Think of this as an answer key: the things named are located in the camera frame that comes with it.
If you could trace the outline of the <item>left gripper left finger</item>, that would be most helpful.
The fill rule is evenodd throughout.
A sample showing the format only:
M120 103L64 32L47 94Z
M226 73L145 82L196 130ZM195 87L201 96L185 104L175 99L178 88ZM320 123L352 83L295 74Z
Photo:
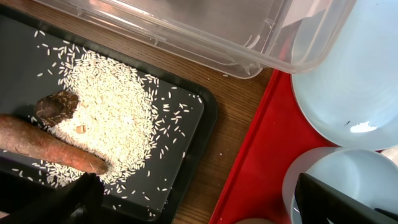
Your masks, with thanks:
M100 223L103 193L100 178L85 173L78 180L1 218L1 223Z

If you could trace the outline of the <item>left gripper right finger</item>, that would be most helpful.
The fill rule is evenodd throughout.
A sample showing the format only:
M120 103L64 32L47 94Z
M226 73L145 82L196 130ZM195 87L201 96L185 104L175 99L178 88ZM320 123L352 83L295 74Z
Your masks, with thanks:
M303 224L397 224L397 214L371 209L307 173L295 187L295 201Z

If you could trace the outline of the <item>light blue bowl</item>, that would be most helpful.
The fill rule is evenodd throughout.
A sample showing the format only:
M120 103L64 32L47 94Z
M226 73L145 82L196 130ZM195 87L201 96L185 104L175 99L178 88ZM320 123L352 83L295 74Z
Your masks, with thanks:
M294 196L301 173L370 208L397 213L397 165L392 160L376 151L318 147L298 156L285 174L282 197L291 223L302 222Z

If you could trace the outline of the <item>pile of white rice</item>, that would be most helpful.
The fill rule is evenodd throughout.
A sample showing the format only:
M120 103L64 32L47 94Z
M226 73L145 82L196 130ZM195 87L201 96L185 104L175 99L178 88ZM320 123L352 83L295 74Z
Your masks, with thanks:
M157 146L156 137L167 128L159 118L161 111L179 122L182 116L169 104L157 107L159 79L151 74L140 76L135 67L111 57L84 50L64 41L46 46L47 55L56 55L58 85L78 95L73 118L54 127L39 120L34 126L73 146L104 159L107 173L101 176L106 195L110 185L121 184L145 168Z

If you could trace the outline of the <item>carrot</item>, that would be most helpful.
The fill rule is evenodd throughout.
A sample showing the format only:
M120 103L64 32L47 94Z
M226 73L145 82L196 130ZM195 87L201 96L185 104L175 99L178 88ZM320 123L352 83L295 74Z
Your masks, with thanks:
M9 114L1 115L1 149L83 172L101 175L108 171L107 163L99 157Z

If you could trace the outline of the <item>brown food scrap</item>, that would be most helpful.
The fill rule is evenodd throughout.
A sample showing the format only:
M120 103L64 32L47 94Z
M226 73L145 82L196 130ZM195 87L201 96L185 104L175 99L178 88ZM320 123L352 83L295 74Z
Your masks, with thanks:
M73 118L78 106L78 95L69 91L58 91L41 98L35 105L35 115L49 127Z

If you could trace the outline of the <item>mint green bowl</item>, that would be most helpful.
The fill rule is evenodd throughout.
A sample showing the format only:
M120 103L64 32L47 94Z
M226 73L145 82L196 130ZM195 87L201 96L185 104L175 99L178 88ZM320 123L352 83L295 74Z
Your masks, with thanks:
M264 218L247 218L244 220L240 220L234 224L275 224L275 223Z

